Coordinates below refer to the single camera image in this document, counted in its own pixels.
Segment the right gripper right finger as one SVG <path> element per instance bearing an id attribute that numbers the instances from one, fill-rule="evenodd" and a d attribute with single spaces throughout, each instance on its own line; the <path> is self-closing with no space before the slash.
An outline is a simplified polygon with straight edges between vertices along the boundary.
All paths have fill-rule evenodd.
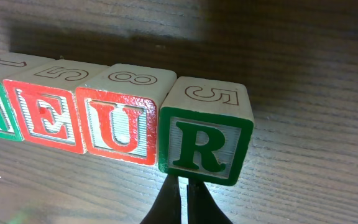
<path id="1" fill-rule="evenodd" d="M 202 181 L 188 179 L 187 203 L 188 224 L 232 224 Z"/>

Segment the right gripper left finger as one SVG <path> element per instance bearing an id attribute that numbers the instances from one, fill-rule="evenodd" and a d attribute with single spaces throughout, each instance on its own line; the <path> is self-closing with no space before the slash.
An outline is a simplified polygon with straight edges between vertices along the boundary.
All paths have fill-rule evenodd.
<path id="1" fill-rule="evenodd" d="M 177 176 L 166 176 L 152 208 L 140 224 L 181 224 L 181 197 Z"/>

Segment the green R block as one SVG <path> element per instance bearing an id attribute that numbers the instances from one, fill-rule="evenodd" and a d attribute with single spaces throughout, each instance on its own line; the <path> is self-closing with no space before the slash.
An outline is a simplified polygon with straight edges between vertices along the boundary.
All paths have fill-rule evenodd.
<path id="1" fill-rule="evenodd" d="M 233 186 L 253 129 L 243 84 L 180 77 L 160 108 L 158 168 L 167 174 Z"/>

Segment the red U block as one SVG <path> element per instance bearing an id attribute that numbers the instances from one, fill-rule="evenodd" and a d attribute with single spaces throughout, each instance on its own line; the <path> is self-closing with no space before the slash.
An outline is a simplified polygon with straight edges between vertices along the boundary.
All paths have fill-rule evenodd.
<path id="1" fill-rule="evenodd" d="M 154 166 L 158 112 L 177 80 L 174 71 L 118 63 L 76 88 L 89 153 Z"/>

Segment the red E block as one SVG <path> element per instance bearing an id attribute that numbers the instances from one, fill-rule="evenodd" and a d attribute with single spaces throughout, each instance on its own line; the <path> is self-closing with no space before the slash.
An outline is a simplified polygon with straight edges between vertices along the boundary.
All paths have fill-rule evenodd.
<path id="1" fill-rule="evenodd" d="M 53 60 L 3 80 L 26 141 L 84 154 L 75 90 L 107 65 Z"/>

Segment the green N block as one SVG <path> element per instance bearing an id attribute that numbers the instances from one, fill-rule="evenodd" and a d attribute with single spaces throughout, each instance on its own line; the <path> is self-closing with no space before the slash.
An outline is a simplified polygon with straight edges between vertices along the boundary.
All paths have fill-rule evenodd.
<path id="1" fill-rule="evenodd" d="M 2 81 L 11 75 L 17 75 L 51 61 L 52 59 L 47 57 L 14 52 L 0 55 L 0 138 L 10 141 L 23 140 L 15 113 Z"/>

